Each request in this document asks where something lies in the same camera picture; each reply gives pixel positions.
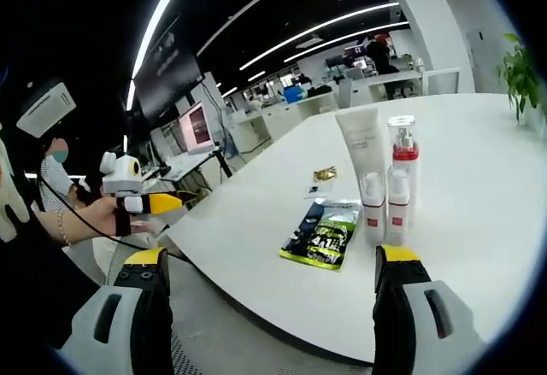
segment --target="monitor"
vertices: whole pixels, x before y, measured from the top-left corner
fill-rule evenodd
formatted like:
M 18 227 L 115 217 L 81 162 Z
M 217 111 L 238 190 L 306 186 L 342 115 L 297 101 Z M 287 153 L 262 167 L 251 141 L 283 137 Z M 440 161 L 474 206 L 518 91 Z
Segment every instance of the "monitor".
M 202 79 L 196 55 L 177 19 L 151 48 L 134 80 L 145 119 L 157 125 L 162 114 Z
M 202 153 L 214 148 L 215 141 L 211 136 L 201 102 L 180 116 L 179 123 L 188 153 Z

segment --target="snack package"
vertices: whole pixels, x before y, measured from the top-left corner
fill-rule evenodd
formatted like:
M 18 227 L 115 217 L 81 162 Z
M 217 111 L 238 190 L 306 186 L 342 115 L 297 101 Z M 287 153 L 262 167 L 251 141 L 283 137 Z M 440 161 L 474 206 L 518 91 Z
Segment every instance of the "snack package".
M 311 266 L 338 270 L 356 228 L 360 208 L 358 201 L 315 199 L 279 254 Z

